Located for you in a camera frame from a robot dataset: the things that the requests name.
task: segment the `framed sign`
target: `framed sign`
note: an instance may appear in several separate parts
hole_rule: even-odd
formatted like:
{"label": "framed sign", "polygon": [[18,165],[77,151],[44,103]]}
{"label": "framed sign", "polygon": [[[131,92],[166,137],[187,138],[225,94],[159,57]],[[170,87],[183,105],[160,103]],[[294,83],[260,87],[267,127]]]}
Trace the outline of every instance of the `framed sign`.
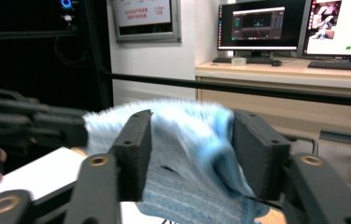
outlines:
{"label": "framed sign", "polygon": [[181,42],[180,0],[111,0],[117,42]]}

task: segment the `cable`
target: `cable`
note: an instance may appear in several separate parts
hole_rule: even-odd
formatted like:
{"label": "cable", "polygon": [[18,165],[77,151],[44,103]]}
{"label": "cable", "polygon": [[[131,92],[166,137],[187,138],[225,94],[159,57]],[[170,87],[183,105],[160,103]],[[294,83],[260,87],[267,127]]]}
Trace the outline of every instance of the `cable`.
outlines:
{"label": "cable", "polygon": [[65,65],[67,65],[69,67],[74,67],[74,68],[82,68],[82,67],[86,67],[88,65],[88,60],[87,60],[88,50],[87,49],[83,50],[83,52],[79,58],[71,61],[64,56],[63,52],[61,51],[60,45],[61,45],[61,38],[57,36],[55,41],[54,41],[54,52],[56,53],[56,56],[59,58],[59,60],[62,63],[64,63]]}
{"label": "cable", "polygon": [[298,136],[298,135],[293,135],[293,134],[287,134],[287,133],[282,133],[284,137],[287,138],[288,141],[291,142],[296,142],[298,140],[304,140],[307,142],[312,143],[312,154],[313,155],[318,155],[318,142],[310,137],[304,137],[304,136]]}

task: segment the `computer monitor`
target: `computer monitor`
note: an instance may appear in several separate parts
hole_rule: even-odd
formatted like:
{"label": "computer monitor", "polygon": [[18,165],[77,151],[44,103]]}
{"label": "computer monitor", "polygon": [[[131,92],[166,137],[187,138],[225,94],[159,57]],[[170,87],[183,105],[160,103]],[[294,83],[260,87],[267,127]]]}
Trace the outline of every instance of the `computer monitor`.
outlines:
{"label": "computer monitor", "polygon": [[351,59],[351,0],[308,0],[303,56]]}
{"label": "computer monitor", "polygon": [[305,0],[255,1],[220,5],[218,50],[297,50]]}

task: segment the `computer mouse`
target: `computer mouse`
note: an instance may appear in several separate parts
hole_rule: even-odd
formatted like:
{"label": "computer mouse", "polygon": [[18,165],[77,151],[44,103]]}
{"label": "computer mouse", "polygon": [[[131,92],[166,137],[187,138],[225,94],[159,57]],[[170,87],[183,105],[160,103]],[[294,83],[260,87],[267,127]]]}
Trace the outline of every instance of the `computer mouse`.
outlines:
{"label": "computer mouse", "polygon": [[280,60],[273,60],[272,61],[272,66],[280,66],[281,65],[281,61]]}

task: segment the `blue cloth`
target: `blue cloth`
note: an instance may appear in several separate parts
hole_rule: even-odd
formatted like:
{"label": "blue cloth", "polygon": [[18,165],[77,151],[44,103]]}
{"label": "blue cloth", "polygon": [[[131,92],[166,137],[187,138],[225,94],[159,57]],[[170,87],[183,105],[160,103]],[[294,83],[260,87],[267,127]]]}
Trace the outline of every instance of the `blue cloth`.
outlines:
{"label": "blue cloth", "polygon": [[143,201],[146,215],[180,224],[254,223],[269,207],[254,197],[231,145],[233,113],[214,103],[160,99],[84,116],[88,155],[107,152],[128,118],[149,109],[152,152]]}

